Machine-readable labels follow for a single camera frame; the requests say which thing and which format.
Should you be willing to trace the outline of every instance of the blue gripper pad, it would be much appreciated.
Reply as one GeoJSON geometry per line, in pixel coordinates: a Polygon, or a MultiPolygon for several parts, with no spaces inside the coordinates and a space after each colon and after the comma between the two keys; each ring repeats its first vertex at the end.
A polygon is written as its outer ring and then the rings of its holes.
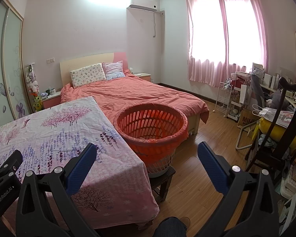
{"type": "Polygon", "coordinates": [[[204,141],[199,144],[197,154],[216,191],[225,196],[229,191],[230,165],[222,156],[216,155],[204,141]]]}
{"type": "Polygon", "coordinates": [[[72,168],[66,176],[66,192],[69,196],[76,194],[79,191],[83,181],[96,160],[98,149],[98,146],[89,143],[79,157],[72,158],[65,166],[65,171],[68,170],[68,168],[72,168]]]}

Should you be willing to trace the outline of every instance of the plastic basket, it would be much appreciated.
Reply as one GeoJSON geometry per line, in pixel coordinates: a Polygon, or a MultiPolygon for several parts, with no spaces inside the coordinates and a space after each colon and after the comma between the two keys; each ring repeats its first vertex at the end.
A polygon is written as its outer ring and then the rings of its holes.
{"type": "Polygon", "coordinates": [[[175,149],[188,137],[183,112],[159,103],[129,106],[117,113],[113,125],[145,163],[150,178],[166,173],[175,149]]]}

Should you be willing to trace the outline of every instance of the wire shelf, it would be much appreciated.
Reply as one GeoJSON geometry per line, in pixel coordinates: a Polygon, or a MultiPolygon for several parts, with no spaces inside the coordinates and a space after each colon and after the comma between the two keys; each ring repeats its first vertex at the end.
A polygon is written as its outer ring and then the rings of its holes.
{"type": "Polygon", "coordinates": [[[231,85],[223,82],[219,83],[216,105],[213,112],[215,112],[216,110],[221,111],[222,113],[225,114],[224,118],[227,116],[231,107],[231,100],[232,100],[231,91],[232,91],[231,85]]]}

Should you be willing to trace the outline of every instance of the silver bolt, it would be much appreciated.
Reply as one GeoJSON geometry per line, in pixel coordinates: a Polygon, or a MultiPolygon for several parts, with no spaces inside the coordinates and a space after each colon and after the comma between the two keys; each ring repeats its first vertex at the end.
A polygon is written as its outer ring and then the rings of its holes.
{"type": "Polygon", "coordinates": [[[238,166],[232,166],[232,170],[235,172],[240,172],[241,168],[238,166]]]}
{"type": "Polygon", "coordinates": [[[262,174],[269,175],[269,171],[267,171],[266,169],[262,169],[262,174]]]}
{"type": "Polygon", "coordinates": [[[33,174],[32,170],[27,171],[27,173],[25,174],[26,176],[31,176],[33,174]]]}
{"type": "Polygon", "coordinates": [[[54,169],[54,172],[56,173],[56,174],[58,174],[58,173],[60,173],[60,172],[62,172],[62,167],[56,167],[55,169],[54,169]]]}

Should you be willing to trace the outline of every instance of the air conditioner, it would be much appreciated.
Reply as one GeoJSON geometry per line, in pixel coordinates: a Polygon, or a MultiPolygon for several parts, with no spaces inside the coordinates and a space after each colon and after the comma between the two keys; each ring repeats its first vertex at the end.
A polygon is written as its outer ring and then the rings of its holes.
{"type": "Polygon", "coordinates": [[[157,11],[157,2],[149,0],[131,0],[129,8],[137,8],[146,11],[157,11]]]}

